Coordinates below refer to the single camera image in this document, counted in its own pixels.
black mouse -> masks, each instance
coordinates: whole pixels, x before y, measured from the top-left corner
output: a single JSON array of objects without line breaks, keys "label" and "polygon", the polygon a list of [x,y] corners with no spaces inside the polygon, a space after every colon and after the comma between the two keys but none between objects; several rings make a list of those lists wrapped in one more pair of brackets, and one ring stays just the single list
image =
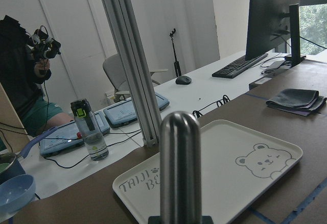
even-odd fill
[{"label": "black mouse", "polygon": [[182,76],[179,76],[176,80],[175,80],[175,83],[177,85],[188,85],[192,82],[192,79],[188,76],[185,76],[185,75],[182,75]]}]

water bottle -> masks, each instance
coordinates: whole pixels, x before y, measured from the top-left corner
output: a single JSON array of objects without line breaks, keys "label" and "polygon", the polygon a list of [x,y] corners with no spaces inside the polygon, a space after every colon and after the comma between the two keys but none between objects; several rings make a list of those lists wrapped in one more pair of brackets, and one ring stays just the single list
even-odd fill
[{"label": "water bottle", "polygon": [[87,99],[76,100],[71,103],[71,109],[91,159],[100,161],[106,158],[109,151],[90,103]]}]

paw print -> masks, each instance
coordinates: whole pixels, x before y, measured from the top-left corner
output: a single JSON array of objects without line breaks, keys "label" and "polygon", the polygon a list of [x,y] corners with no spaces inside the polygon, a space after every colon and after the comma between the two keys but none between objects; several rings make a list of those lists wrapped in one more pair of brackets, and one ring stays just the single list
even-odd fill
[{"label": "paw print", "polygon": [[159,168],[154,167],[151,171],[152,173],[157,173],[159,171]]}]

towel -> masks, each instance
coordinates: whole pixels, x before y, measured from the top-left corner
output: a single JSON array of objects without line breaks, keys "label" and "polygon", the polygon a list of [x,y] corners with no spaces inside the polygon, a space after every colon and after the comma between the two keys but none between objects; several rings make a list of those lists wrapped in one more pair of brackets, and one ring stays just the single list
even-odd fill
[{"label": "towel", "polygon": [[318,111],[325,103],[326,97],[319,96],[317,90],[285,89],[266,101],[270,108],[308,116]]}]

bear face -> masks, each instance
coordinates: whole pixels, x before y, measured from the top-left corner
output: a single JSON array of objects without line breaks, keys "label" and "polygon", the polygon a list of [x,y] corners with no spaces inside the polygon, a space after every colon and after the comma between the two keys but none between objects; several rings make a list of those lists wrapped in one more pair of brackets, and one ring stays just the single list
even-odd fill
[{"label": "bear face", "polygon": [[263,143],[254,145],[253,149],[247,156],[236,158],[236,163],[245,166],[259,178],[273,179],[273,175],[282,172],[292,159],[288,151],[270,148]]}]

